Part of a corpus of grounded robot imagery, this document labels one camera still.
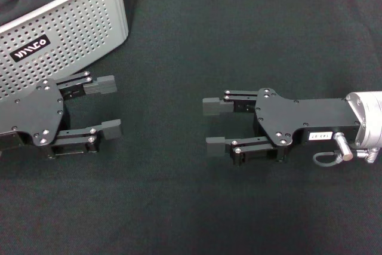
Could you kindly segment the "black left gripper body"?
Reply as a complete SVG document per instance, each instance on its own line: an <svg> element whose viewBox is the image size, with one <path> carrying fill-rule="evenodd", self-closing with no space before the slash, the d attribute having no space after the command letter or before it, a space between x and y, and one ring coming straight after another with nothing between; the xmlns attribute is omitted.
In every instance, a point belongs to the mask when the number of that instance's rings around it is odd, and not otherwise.
<svg viewBox="0 0 382 255"><path fill-rule="evenodd" d="M29 94L1 103L1 153L33 146L47 158L63 155L54 143L70 127L70 116L59 85L43 79Z"/></svg>

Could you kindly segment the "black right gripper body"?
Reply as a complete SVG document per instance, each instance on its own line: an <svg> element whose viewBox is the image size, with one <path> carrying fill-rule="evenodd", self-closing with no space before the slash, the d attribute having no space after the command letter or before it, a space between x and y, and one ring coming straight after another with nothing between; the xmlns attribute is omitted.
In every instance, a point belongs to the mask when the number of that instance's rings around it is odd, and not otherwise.
<svg viewBox="0 0 382 255"><path fill-rule="evenodd" d="M271 88L258 91L257 121L285 159L296 145L334 142L343 160L351 160L360 122L348 101L336 99L286 99Z"/></svg>

